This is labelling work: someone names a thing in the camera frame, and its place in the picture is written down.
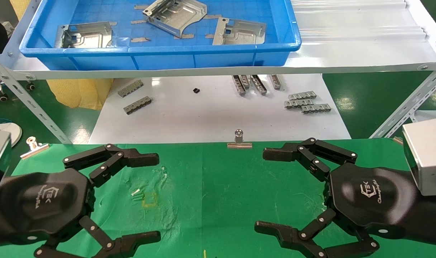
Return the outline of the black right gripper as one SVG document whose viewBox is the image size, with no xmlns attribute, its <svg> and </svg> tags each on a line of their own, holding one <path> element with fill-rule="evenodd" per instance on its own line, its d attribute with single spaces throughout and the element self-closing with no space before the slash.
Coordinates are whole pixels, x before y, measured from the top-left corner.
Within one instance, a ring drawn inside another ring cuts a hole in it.
<svg viewBox="0 0 436 258">
<path fill-rule="evenodd" d="M 357 157 L 352 151 L 315 138 L 285 143 L 282 148 L 265 148 L 264 160 L 297 161 L 321 182 L 329 176 L 331 204 L 335 210 L 326 209 L 301 230 L 256 221 L 255 231 L 275 236 L 280 247 L 299 251 L 306 258 L 363 258 L 380 248 L 365 231 L 355 231 L 357 242 L 329 248 L 317 245 L 314 238 L 337 215 L 340 226 L 350 230 L 407 231 L 406 217 L 419 194 L 410 173 L 383 167 L 362 168 L 354 165 Z M 319 158 L 342 166 L 331 171 Z"/>
</svg>

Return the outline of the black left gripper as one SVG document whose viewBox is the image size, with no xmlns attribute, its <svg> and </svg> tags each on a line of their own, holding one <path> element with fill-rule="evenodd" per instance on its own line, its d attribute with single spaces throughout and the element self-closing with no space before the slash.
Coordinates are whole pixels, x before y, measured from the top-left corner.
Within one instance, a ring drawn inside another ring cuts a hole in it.
<svg viewBox="0 0 436 258">
<path fill-rule="evenodd" d="M 161 240 L 159 231 L 124 235 L 112 240 L 89 216 L 101 187 L 124 167 L 156 166 L 156 153 L 102 145 L 64 158 L 66 170 L 4 178 L 0 183 L 0 246 L 28 245 L 47 240 L 36 258 L 79 258 L 57 250 L 79 231 L 86 230 L 101 249 L 93 258 L 131 258 L 140 245 Z M 99 165 L 87 176 L 79 171 Z"/>
</svg>

